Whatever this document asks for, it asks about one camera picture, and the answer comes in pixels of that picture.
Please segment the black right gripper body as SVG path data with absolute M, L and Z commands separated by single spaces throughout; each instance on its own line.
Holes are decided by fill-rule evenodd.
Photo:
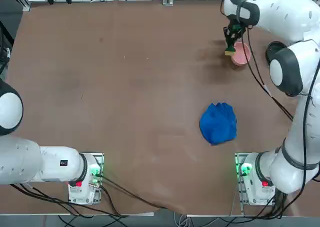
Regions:
M 230 20 L 229 24 L 223 27 L 223 33 L 227 41 L 236 41 L 241 39 L 246 32 L 246 26 L 236 19 Z

